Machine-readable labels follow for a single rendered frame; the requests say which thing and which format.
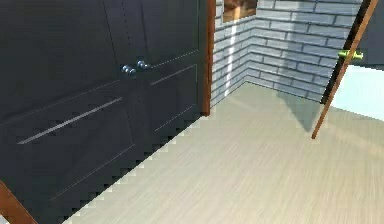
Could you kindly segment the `black double room door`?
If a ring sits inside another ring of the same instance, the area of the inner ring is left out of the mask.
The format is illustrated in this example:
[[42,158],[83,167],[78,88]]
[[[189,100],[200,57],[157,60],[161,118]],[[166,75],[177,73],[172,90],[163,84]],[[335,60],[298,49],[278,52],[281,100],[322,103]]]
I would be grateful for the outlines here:
[[212,3],[0,0],[1,217],[63,224],[205,113]]

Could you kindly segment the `brown open room door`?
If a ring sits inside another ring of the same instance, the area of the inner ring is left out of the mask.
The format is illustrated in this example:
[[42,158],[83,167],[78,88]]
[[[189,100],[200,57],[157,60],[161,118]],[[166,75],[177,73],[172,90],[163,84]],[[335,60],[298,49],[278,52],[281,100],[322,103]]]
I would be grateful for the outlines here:
[[358,14],[347,37],[346,43],[343,46],[343,50],[350,50],[351,53],[346,58],[338,58],[334,71],[321,99],[324,107],[311,134],[312,139],[317,137],[320,127],[325,120],[334,96],[340,86],[342,78],[350,62],[352,61],[351,56],[353,52],[356,51],[379,1],[380,0],[363,0],[361,3]]

